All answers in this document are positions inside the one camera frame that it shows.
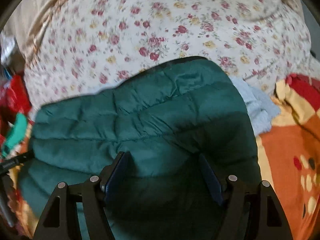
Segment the bright green garment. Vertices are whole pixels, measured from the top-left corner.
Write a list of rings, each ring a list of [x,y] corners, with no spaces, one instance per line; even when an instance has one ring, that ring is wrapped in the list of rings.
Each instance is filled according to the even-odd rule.
[[[14,125],[9,129],[8,134],[1,146],[2,158],[5,159],[10,152],[24,140],[28,126],[28,120],[22,113],[17,113]]]

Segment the red padded garment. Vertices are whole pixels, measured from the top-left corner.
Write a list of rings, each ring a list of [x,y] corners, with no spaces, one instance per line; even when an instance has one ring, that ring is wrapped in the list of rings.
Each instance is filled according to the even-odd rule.
[[[1,129],[6,130],[13,124],[17,113],[27,115],[31,103],[20,75],[14,75],[10,81],[1,83]]]

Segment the floral quilt pile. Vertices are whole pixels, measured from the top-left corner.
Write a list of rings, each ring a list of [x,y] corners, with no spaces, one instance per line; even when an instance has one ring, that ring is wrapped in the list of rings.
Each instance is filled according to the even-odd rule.
[[[53,0],[30,38],[24,80],[35,108],[189,56],[269,94],[290,73],[319,78],[296,0]]]

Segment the dark green puffer jacket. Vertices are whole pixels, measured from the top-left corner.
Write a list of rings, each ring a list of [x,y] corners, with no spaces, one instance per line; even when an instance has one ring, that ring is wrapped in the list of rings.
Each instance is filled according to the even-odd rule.
[[[116,239],[211,239],[223,212],[200,170],[219,180],[261,180],[245,103],[212,61],[190,57],[146,70],[114,89],[43,106],[18,188],[40,216],[56,185],[81,183],[129,153],[106,214]]]

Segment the orange red yellow blanket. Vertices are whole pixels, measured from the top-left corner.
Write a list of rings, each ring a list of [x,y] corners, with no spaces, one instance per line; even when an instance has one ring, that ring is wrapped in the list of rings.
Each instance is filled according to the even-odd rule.
[[[10,176],[17,193],[16,215],[28,236],[49,191],[60,177],[79,180],[102,167],[118,151],[143,154],[137,167],[169,162],[169,155],[208,147],[217,170],[235,171],[271,182],[284,208],[294,239],[319,237],[319,81],[291,74],[276,83],[272,101],[281,113],[269,132],[255,137],[246,105],[229,77],[213,77],[209,109],[214,129],[192,137],[185,108],[160,104],[182,94],[182,79],[156,81],[142,73],[114,89],[43,106],[28,146],[36,158]]]

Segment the beige tasselled bed cover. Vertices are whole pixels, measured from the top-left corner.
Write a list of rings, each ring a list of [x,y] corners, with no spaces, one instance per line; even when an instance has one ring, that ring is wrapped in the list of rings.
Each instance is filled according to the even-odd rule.
[[[37,54],[49,22],[67,0],[14,0],[3,31],[16,38],[25,61]]]

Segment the light blue towel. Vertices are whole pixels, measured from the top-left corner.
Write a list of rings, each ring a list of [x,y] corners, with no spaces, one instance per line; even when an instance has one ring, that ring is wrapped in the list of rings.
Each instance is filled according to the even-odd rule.
[[[250,86],[244,80],[234,76],[231,76],[230,80],[246,105],[254,136],[269,132],[273,118],[281,113],[279,106],[263,91]]]

